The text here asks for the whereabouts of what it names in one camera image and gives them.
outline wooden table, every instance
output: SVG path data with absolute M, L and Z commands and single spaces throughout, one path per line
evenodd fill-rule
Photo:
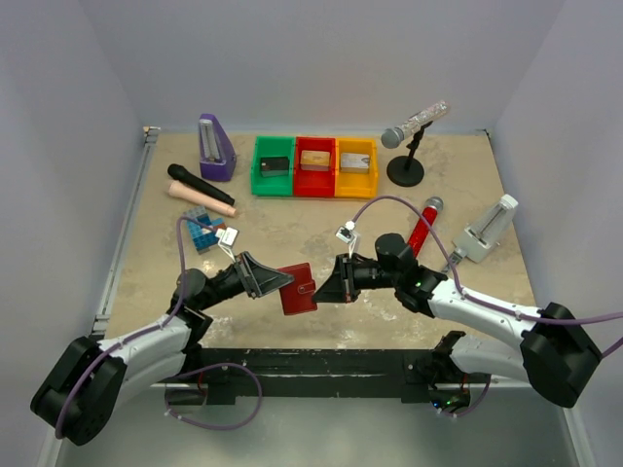
M 272 268 L 309 262 L 317 286 L 333 268 L 335 255 L 346 245 L 335 237 L 364 200 L 256 198 L 251 194 L 249 168 L 254 134 L 231 134 L 238 153 L 234 179 L 223 189 L 236 199 L 239 215 L 226 222 L 239 229 L 237 252 L 247 250 Z M 441 197 L 445 209 L 435 223 L 447 249 L 452 238 L 503 194 L 494 155 L 486 135 L 427 134 L 417 152 L 426 174 L 414 188 L 393 185 L 385 175 L 391 158 L 406 153 L 387 150 L 377 142 L 379 195 L 396 195 L 422 207 L 431 196 Z M 183 211 L 193 207 L 165 193 L 166 168 L 181 163 L 199 173 L 196 134 L 163 134 L 148 169 L 135 224 L 129 239 L 123 272 L 112 307 L 106 336 L 128 333 L 161 316 L 169 303 L 180 272 L 174 225 Z M 371 206 L 357 223 L 363 235 L 359 253 L 374 255 L 375 239 L 385 233 L 409 235 L 416 216 L 390 200 Z M 197 254 L 184 228 L 187 268 L 212 275 L 229 265 L 218 247 Z M 420 261 L 441 269 L 444 259 L 429 239 Z M 531 286 L 513 229 L 479 265 L 464 260 L 458 266 L 462 283 L 497 298 L 533 305 Z M 448 331 L 465 329 L 452 322 L 430 319 L 403 308 L 393 291 L 363 291 L 350 305 L 321 304 L 318 311 L 284 316 L 279 293 L 260 300 L 238 296 L 210 308 L 214 323 L 202 340 L 204 346 L 272 348 L 430 348 Z

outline red microphone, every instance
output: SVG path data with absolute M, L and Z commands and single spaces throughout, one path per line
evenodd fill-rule
M 421 215 L 428 221 L 428 224 L 432 226 L 437 215 L 444 209 L 444 201 L 440 197 L 432 197 L 426 200 L 424 211 Z M 413 248 L 413 256 L 418 257 L 421 247 L 424 245 L 426 236 L 428 235 L 428 227 L 422 219 L 418 220 L 416 227 L 413 229 L 413 233 L 409 237 L 409 245 Z

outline purple lamp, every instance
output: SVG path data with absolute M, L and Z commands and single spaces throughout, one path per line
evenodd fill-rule
M 227 133 L 212 114 L 202 114 L 199 119 L 199 148 L 202 178 L 229 182 L 236 168 L 236 153 Z

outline beige microphone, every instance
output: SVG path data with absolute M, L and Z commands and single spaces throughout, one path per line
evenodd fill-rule
M 218 199 L 211 198 L 203 193 L 199 193 L 192 188 L 188 188 L 186 185 L 173 180 L 168 186 L 168 194 L 174 198 L 186 199 L 200 206 L 205 206 L 212 211 L 218 212 L 224 216 L 235 217 L 236 209 L 229 204 L 219 201 Z

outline microphone stand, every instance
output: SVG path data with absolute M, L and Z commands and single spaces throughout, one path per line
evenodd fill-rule
M 413 139 L 407 144 L 409 156 L 398 156 L 387 165 L 387 177 L 396 185 L 400 187 L 415 187 L 424 178 L 424 167 L 420 161 L 414 158 L 414 155 L 418 147 L 420 147 L 420 141 L 424 137 L 424 130 L 431 125 L 432 122 L 428 122 L 420 128 L 420 131 L 413 135 Z

